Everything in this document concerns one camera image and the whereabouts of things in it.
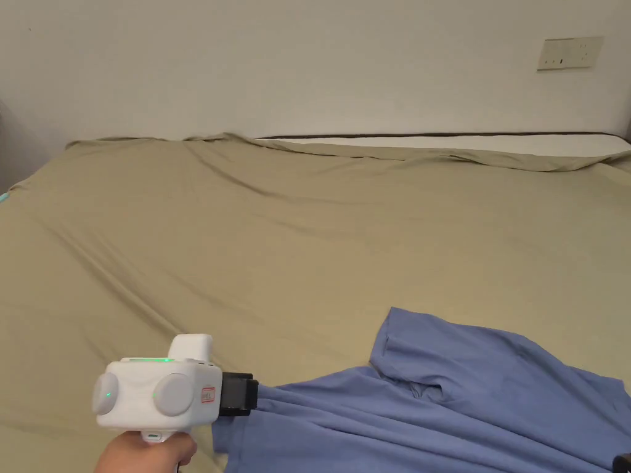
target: power outlet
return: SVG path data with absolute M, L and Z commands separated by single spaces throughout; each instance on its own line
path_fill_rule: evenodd
M 602 46 L 602 36 L 545 40 L 537 70 L 594 67 Z

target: blue t-shirt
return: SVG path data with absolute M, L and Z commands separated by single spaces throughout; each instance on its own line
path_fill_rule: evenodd
M 619 380 L 523 336 L 393 308 L 371 366 L 260 387 L 213 425 L 227 473 L 582 473 L 631 451 Z

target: hand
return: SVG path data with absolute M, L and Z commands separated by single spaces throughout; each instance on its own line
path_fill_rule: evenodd
M 105 447 L 94 473 L 173 473 L 178 464 L 188 465 L 196 451 L 195 441 L 183 432 L 162 443 L 147 443 L 140 432 L 125 432 Z

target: red label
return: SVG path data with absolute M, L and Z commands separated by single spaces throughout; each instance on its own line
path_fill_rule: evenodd
M 215 388 L 202 388 L 201 403 L 207 404 L 209 402 L 215 402 Z

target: bed sheet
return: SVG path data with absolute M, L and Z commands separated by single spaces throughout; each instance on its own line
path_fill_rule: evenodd
M 3 467 L 90 471 L 96 377 L 181 332 L 277 385 L 365 364 L 397 306 L 628 382 L 630 156 L 76 143 L 0 203 Z

